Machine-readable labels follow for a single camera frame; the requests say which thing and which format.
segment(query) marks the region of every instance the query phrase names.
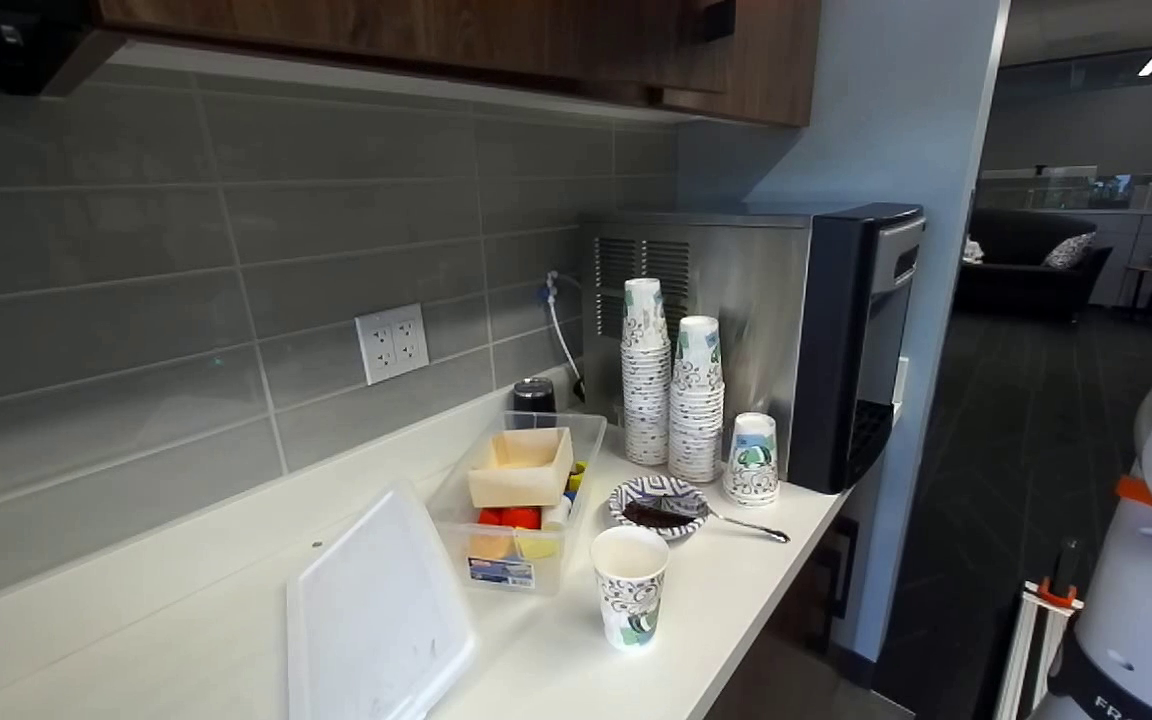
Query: kitchen counter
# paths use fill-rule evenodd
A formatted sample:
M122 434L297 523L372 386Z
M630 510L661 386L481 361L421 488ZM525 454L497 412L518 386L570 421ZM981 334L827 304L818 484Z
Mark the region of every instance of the kitchen counter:
M500 391L0 590L0 717L285 717L288 579L387 484L427 495L497 409ZM740 510L793 544L700 529L672 552L657 649L619 655L585 552L636 472L614 452L594 467L555 594L472 590L481 649L437 717L704 717L843 505L785 488Z

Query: gray tile backsplash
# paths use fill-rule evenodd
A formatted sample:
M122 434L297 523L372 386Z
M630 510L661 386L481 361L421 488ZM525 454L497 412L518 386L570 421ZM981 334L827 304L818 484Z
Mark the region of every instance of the gray tile backsplash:
M0 589L555 366L546 270L675 131L109 67L0 97ZM352 316L432 362L365 382ZM580 299L561 291L580 352Z

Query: upper cabinet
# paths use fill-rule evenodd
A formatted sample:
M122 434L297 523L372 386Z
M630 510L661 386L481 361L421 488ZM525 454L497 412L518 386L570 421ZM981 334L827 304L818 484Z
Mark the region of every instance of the upper cabinet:
M819 0L100 0L100 23L803 122Z

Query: white cutting board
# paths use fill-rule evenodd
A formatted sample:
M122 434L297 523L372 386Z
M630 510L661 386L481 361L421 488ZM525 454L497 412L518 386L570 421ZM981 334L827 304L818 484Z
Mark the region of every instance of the white cutting board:
M468 604L426 505L387 488L288 589L288 713L427 717L472 644Z

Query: ceiling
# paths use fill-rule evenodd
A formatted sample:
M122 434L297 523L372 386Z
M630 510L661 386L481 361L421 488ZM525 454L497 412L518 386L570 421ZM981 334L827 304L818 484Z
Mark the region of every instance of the ceiling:
M1152 0L1014 0L1003 64L1152 51Z

